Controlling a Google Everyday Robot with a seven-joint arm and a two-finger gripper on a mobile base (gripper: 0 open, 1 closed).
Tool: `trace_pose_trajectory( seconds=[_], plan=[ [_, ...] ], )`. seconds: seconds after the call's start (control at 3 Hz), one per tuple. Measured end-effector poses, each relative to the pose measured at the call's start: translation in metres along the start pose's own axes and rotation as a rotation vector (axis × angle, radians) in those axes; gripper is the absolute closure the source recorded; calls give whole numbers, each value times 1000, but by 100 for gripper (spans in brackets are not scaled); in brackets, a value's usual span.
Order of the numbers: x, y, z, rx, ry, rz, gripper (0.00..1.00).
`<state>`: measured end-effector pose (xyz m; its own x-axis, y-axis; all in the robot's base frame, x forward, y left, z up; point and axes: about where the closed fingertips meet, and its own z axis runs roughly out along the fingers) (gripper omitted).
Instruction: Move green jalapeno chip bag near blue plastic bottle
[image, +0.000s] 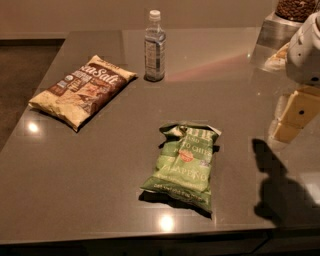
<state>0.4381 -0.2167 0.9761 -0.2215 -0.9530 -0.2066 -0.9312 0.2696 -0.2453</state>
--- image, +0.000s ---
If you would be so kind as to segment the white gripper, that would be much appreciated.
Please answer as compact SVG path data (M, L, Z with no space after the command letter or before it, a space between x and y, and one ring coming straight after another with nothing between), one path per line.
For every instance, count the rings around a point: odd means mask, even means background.
M291 38L286 74L307 84L281 95L275 108L271 137L290 143L320 113L320 12L311 14Z

